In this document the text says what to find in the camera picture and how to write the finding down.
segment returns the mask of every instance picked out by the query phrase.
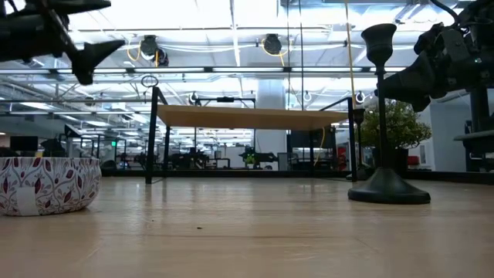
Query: wooden table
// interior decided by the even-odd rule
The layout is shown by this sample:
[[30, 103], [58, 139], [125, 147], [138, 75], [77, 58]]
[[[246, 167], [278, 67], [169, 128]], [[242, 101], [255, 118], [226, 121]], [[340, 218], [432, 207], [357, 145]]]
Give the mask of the wooden table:
[[346, 112], [159, 105], [157, 115], [171, 127], [252, 128], [312, 131], [346, 120]]

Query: light wood floor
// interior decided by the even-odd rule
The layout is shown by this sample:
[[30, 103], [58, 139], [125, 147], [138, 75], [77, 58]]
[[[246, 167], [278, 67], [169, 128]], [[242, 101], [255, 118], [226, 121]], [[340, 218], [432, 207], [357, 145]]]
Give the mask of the light wood floor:
[[413, 181], [419, 206], [350, 183], [105, 178], [82, 212], [0, 217], [0, 277], [494, 277], [494, 186]]

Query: cable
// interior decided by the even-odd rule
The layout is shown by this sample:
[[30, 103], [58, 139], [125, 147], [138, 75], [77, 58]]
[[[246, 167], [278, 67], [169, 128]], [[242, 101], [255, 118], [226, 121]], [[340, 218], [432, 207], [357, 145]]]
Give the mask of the cable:
[[445, 10], [448, 14], [450, 14], [454, 19], [455, 23], [452, 24], [452, 26], [457, 26], [460, 23], [460, 17], [456, 14], [455, 11], [450, 9], [447, 5], [442, 4], [438, 0], [431, 0], [432, 4], [437, 5], [439, 8]]
[[[300, 50], [302, 51], [300, 53], [300, 59], [301, 59], [301, 63], [302, 63], [302, 70], [300, 71], [300, 77], [302, 78], [302, 92], [303, 92], [303, 75], [304, 75], [304, 72], [303, 72], [303, 27], [302, 27], [302, 2], [299, 0], [299, 17], [300, 17]], [[305, 107], [303, 106], [303, 96], [302, 96], [302, 111], [305, 109]]]
[[140, 44], [142, 43], [142, 40], [139, 42], [139, 48], [137, 50], [137, 58], [133, 58], [131, 55], [130, 55], [130, 49], [127, 49], [127, 56], [129, 57], [129, 59], [133, 60], [134, 62], [138, 61], [139, 60], [139, 57], [140, 57]]
[[352, 104], [355, 104], [355, 83], [354, 83], [354, 58], [352, 57], [352, 42], [350, 39], [350, 19], [348, 16], [348, 1], [345, 0], [345, 12], [347, 13], [347, 40], [348, 40], [348, 61], [350, 63], [350, 83], [352, 86]]
[[321, 145], [319, 146], [319, 152], [317, 153], [316, 161], [314, 161], [314, 166], [316, 166], [319, 161], [319, 156], [321, 155], [321, 150], [323, 149], [324, 140], [326, 140], [326, 128], [323, 127], [323, 139], [321, 140]]

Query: fluorescent light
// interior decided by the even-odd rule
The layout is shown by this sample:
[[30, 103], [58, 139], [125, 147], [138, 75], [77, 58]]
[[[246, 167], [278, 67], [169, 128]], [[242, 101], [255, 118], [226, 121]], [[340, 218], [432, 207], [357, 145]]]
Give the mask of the fluorescent light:
[[91, 115], [89, 111], [64, 111], [64, 112], [53, 112], [56, 115]]
[[[387, 73], [397, 73], [397, 72], [401, 72], [402, 70], [406, 69], [406, 67], [403, 67], [403, 66], [390, 66], [390, 67], [385, 67], [384, 70], [387, 72]], [[370, 71], [372, 73], [375, 73], [376, 72], [376, 68], [370, 68]]]
[[67, 120], [79, 121], [75, 117], [66, 116], [66, 115], [60, 115], [60, 116], [66, 118]]
[[101, 121], [97, 121], [97, 120], [87, 120], [86, 123], [87, 124], [90, 124], [90, 125], [93, 125], [93, 126], [97, 126], [97, 127], [108, 127], [108, 126], [110, 126], [109, 124], [107, 124], [105, 122], [101, 122]]
[[0, 74], [48, 74], [47, 69], [0, 69]]
[[213, 72], [215, 73], [254, 73], [254, 72], [264, 72], [264, 73], [281, 73], [283, 71], [282, 67], [215, 67]]
[[[302, 72], [301, 67], [292, 68], [293, 72], [299, 73]], [[349, 67], [304, 67], [304, 72], [309, 73], [349, 73]], [[354, 67], [354, 72], [359, 73], [362, 71], [361, 67]]]
[[94, 73], [126, 73], [126, 69], [95, 69]]
[[130, 115], [134, 114], [134, 112], [128, 112], [128, 111], [100, 111], [96, 112], [98, 115]]
[[135, 69], [136, 73], [203, 73], [204, 68], [150, 68]]
[[11, 115], [48, 115], [48, 112], [43, 111], [24, 111], [24, 112], [10, 112]]
[[147, 119], [139, 114], [132, 115], [131, 117], [142, 124], [147, 124]]
[[44, 103], [30, 103], [30, 102], [25, 102], [25, 103], [21, 103], [22, 105], [24, 106], [27, 106], [27, 107], [32, 107], [32, 108], [36, 108], [36, 109], [42, 109], [42, 110], [49, 110], [49, 109], [52, 109], [53, 106], [50, 106], [50, 105], [47, 105], [47, 104], [44, 104]]

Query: floral patterned bowl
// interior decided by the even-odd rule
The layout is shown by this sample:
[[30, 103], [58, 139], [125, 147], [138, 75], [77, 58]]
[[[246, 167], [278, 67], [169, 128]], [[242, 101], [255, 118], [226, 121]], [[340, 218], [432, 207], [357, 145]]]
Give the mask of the floral patterned bowl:
[[50, 215], [88, 206], [100, 190], [93, 158], [0, 158], [0, 213]]

